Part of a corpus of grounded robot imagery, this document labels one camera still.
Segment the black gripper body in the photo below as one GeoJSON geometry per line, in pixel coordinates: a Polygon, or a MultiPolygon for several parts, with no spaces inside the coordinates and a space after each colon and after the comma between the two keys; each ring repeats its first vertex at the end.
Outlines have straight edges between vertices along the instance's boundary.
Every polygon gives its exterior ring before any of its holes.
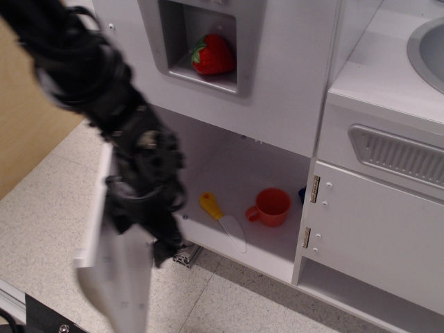
{"type": "Polygon", "coordinates": [[[148,191],[136,191],[119,176],[107,177],[105,184],[105,206],[111,219],[113,214],[126,214],[133,220],[133,225],[141,226],[157,240],[175,246],[177,250],[183,247],[173,213],[185,205],[187,195],[177,178],[170,178],[148,191]]]}

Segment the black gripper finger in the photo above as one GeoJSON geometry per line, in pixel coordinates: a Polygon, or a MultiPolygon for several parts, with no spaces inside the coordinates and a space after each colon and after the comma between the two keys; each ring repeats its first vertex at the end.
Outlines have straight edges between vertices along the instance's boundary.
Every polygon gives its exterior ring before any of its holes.
{"type": "Polygon", "coordinates": [[[157,240],[153,244],[153,258],[156,268],[161,268],[162,264],[172,258],[177,253],[177,248],[168,243],[157,240]]]}
{"type": "Polygon", "coordinates": [[[112,222],[119,234],[124,234],[133,225],[133,220],[126,214],[113,214],[112,222]]]}

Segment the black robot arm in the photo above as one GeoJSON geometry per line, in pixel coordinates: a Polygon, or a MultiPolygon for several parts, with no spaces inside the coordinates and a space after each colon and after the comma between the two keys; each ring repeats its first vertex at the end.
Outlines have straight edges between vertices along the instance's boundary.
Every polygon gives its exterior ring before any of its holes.
{"type": "Polygon", "coordinates": [[[106,178],[115,228],[138,224],[155,237],[156,266],[184,247],[173,213],[186,202],[183,155],[132,84],[120,51],[84,23],[92,11],[60,1],[2,1],[1,16],[33,59],[35,77],[60,108],[83,115],[113,145],[118,173],[106,178]]]}

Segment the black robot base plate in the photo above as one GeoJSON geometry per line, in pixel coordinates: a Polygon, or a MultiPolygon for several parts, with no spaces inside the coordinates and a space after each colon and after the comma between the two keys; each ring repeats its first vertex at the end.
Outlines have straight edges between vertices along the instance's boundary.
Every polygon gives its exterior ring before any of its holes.
{"type": "Polygon", "coordinates": [[[77,323],[62,316],[50,307],[26,294],[25,332],[86,333],[77,323]]]}

